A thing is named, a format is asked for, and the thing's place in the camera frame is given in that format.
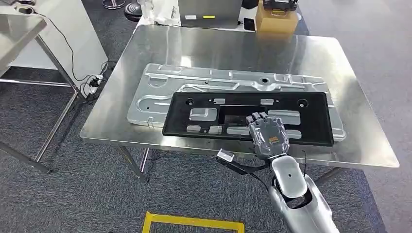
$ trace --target cardboard box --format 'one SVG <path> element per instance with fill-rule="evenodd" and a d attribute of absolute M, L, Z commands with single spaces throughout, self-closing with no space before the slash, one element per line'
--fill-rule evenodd
<path fill-rule="evenodd" d="M 293 34 L 299 22 L 296 11 L 266 10 L 259 1 L 256 14 L 256 30 L 260 32 Z"/>

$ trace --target power strip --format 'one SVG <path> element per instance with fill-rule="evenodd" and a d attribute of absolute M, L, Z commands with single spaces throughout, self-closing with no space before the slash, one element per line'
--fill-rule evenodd
<path fill-rule="evenodd" d="M 99 79 L 97 80 L 98 86 L 89 86 L 89 92 L 87 93 L 87 95 L 94 95 L 97 92 L 97 88 L 99 88 L 100 83 L 102 82 L 103 75 L 96 75 L 95 78 Z"/>

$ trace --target laptop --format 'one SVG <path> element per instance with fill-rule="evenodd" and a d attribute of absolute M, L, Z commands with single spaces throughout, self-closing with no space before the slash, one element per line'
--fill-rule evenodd
<path fill-rule="evenodd" d="M 236 28 L 242 0 L 178 0 L 182 27 Z"/>

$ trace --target rectangular opening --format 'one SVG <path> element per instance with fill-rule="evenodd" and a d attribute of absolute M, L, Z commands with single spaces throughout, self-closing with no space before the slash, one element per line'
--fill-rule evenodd
<path fill-rule="evenodd" d="M 200 125 L 188 125 L 186 127 L 186 132 L 188 132 L 188 133 L 198 133 L 198 132 L 200 132 Z"/>
<path fill-rule="evenodd" d="M 273 105 L 273 99 L 261 99 L 260 104 L 261 105 Z"/>
<path fill-rule="evenodd" d="M 215 121 L 218 115 L 216 108 L 193 108 L 190 111 L 189 120 Z"/>
<path fill-rule="evenodd" d="M 212 125 L 209 129 L 209 134 L 222 134 L 222 127 Z"/>
<path fill-rule="evenodd" d="M 300 112 L 298 111 L 269 110 L 268 115 L 282 119 L 282 123 L 285 125 L 300 125 Z"/>
<path fill-rule="evenodd" d="M 222 106 L 220 107 L 218 123 L 247 126 L 246 117 L 252 113 L 265 112 L 263 106 Z"/>
<path fill-rule="evenodd" d="M 299 130 L 286 130 L 286 134 L 288 135 L 288 138 L 293 138 L 293 139 L 302 138 L 302 133 Z"/>
<path fill-rule="evenodd" d="M 215 98 L 213 99 L 214 104 L 224 104 L 226 99 Z"/>
<path fill-rule="evenodd" d="M 227 128 L 226 132 L 228 134 L 249 135 L 249 128 L 239 127 L 239 126 L 230 126 Z"/>

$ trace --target robotic hand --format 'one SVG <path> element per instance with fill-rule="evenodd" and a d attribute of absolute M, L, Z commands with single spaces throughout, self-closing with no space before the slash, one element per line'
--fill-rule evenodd
<path fill-rule="evenodd" d="M 282 120 L 266 113 L 253 113 L 246 118 L 255 145 L 256 156 L 265 161 L 260 167 L 242 166 L 234 154 L 220 150 L 217 161 L 239 174 L 252 174 L 264 168 L 274 173 L 269 197 L 292 233 L 338 233 L 332 211 L 319 189 L 299 164 L 287 155 L 289 139 Z"/>

